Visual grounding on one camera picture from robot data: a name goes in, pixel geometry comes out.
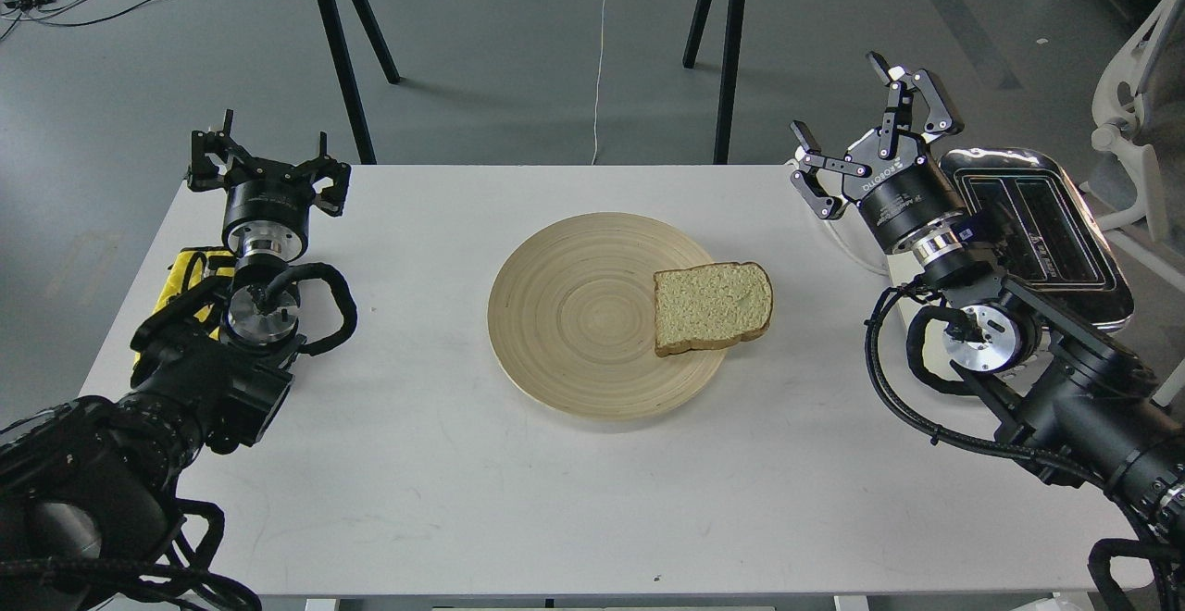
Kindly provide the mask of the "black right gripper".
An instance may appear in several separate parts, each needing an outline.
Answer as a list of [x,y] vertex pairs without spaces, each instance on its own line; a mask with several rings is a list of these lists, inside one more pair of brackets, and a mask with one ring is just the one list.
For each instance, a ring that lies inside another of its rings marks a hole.
[[[880,83],[888,88],[880,126],[856,140],[847,156],[825,156],[802,121],[789,123],[798,139],[792,185],[821,221],[843,217],[856,205],[880,251],[905,252],[922,229],[953,216],[966,216],[960,197],[931,159],[927,143],[965,130],[965,118],[949,104],[944,85],[929,70],[892,66],[884,54],[867,51]],[[843,197],[827,193],[820,171],[843,175]]]

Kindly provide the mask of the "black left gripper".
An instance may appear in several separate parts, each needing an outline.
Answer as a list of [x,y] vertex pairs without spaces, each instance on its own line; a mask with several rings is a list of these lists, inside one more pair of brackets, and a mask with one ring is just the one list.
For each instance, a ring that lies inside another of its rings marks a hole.
[[226,110],[220,129],[192,131],[188,189],[196,193],[228,191],[224,234],[248,221],[271,221],[306,234],[310,206],[326,216],[344,213],[352,167],[329,155],[329,135],[318,134],[318,155],[288,165],[271,159],[243,159],[243,147],[232,139],[233,110]]

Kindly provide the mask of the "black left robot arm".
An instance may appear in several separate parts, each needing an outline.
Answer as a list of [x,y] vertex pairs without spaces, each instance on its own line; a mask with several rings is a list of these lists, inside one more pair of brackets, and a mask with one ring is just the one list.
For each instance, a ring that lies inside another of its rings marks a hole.
[[334,266],[302,264],[312,210],[341,216],[350,165],[251,155],[192,134],[186,184],[224,191],[220,247],[132,335],[130,391],[81,395],[4,427],[4,609],[90,610],[118,594],[185,610],[258,610],[210,568],[225,517],[178,494],[203,451],[254,446],[292,391],[292,364],[346,342],[358,307]]

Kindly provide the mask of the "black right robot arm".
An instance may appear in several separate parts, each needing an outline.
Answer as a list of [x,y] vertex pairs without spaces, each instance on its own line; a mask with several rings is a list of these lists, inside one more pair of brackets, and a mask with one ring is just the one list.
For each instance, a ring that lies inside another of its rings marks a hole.
[[[856,210],[882,253],[916,261],[865,321],[876,395],[931,443],[1011,459],[1048,485],[1095,485],[1134,530],[1088,557],[1104,606],[1130,610],[1112,564],[1140,559],[1159,605],[1180,610],[1181,425],[1154,400],[1154,372],[1113,337],[1130,291],[1085,202],[1040,152],[933,156],[936,140],[965,129],[941,81],[873,51],[867,62],[886,89],[880,121],[841,156],[793,122],[792,185],[818,218]],[[989,438],[944,427],[893,391],[879,337],[901,300],[918,306],[904,343],[912,377],[981,401],[997,420]]]

